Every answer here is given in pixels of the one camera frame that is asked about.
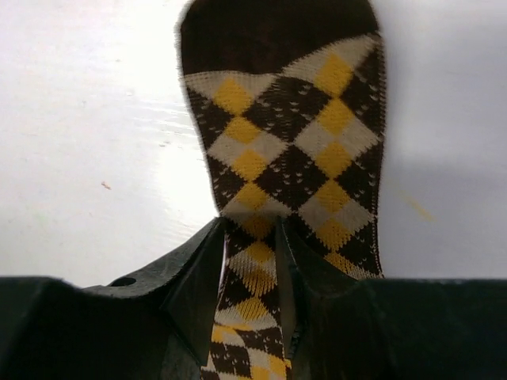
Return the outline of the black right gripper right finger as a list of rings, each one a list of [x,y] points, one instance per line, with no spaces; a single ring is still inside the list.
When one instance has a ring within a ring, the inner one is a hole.
[[[285,355],[295,379],[503,379],[506,283],[355,280],[276,223]]]

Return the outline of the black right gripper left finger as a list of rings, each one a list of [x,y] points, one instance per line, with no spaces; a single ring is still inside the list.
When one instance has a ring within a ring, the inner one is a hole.
[[[208,361],[226,223],[107,286],[2,277],[4,379],[197,379]]]

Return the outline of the brown argyle sock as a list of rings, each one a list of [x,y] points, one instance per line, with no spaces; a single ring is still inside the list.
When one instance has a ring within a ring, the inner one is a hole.
[[[290,379],[276,220],[334,271],[383,276],[383,40],[368,1],[192,1],[181,69],[226,263],[203,379]]]

